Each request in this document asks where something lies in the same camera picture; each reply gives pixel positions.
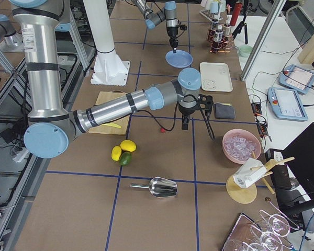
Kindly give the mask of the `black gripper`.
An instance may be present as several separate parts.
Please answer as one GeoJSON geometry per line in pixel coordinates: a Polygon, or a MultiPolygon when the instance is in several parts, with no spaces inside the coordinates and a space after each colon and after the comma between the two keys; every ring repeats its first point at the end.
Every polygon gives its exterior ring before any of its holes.
{"type": "Polygon", "coordinates": [[[177,47],[178,47],[178,39],[177,39],[178,28],[179,28],[179,25],[172,26],[172,27],[169,27],[169,26],[166,27],[167,35],[169,36],[170,46],[175,47],[174,53],[177,52],[177,47]]]}
{"type": "Polygon", "coordinates": [[[191,114],[195,111],[202,111],[203,118],[208,119],[212,113],[213,99],[210,95],[199,94],[197,97],[188,94],[179,102],[179,111],[182,114],[182,130],[188,130],[191,114]]]}

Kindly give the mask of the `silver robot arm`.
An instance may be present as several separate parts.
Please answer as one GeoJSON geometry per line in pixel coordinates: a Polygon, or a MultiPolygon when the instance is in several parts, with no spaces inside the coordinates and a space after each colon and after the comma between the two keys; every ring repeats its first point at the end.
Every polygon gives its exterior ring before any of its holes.
{"type": "Polygon", "coordinates": [[[32,110],[24,145],[33,155],[51,159],[64,153],[69,144],[91,128],[110,123],[130,114],[162,109],[178,104],[182,122],[194,111],[207,120],[213,99],[199,92],[200,72],[187,67],[178,77],[164,84],[125,93],[102,104],[97,94],[90,107],[67,111],[63,107],[55,29],[70,6],[65,1],[12,1],[13,18],[20,24],[24,40],[26,72],[31,91],[32,110]]]}
{"type": "Polygon", "coordinates": [[[147,1],[131,1],[145,19],[145,24],[149,30],[154,29],[162,22],[166,22],[166,31],[169,36],[169,43],[172,47],[172,51],[175,54],[178,48],[178,30],[183,29],[183,25],[177,18],[177,9],[175,1],[168,1],[165,3],[164,8],[154,12],[147,6],[147,1]]]}

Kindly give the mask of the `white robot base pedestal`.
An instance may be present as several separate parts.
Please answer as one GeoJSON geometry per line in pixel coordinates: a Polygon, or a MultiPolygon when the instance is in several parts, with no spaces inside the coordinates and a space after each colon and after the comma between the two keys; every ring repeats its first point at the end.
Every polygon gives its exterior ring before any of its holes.
{"type": "Polygon", "coordinates": [[[97,56],[91,83],[125,86],[130,62],[116,53],[106,1],[84,1],[97,56]]]}

